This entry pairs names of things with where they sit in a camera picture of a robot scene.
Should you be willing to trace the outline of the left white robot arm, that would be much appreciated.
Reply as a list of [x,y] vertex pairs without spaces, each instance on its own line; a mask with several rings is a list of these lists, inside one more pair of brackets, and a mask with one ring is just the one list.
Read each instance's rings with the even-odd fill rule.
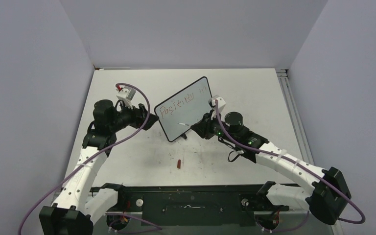
[[94,120],[87,129],[79,158],[73,172],[62,183],[62,191],[51,206],[42,207],[39,219],[45,235],[91,235],[94,224],[111,207],[120,211],[126,206],[125,195],[112,189],[87,202],[87,197],[101,166],[105,163],[116,133],[128,126],[150,129],[158,117],[142,103],[137,107],[116,105],[110,100],[94,104]]

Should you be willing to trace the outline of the small black-framed whiteboard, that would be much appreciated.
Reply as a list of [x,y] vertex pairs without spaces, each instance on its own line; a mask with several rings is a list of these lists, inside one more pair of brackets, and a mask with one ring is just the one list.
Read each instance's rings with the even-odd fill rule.
[[155,106],[155,115],[168,142],[175,141],[189,130],[178,122],[193,125],[211,110],[211,97],[208,78],[203,76]]

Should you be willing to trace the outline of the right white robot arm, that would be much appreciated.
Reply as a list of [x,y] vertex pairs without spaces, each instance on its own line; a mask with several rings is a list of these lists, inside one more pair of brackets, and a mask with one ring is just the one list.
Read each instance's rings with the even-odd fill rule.
[[321,222],[334,225],[351,198],[339,169],[324,169],[293,157],[244,126],[243,116],[238,112],[228,113],[223,122],[206,113],[190,128],[206,140],[216,136],[219,142],[233,147],[240,156],[276,171],[299,186],[269,183],[257,196],[258,205],[264,210],[273,206],[300,208],[310,211]]

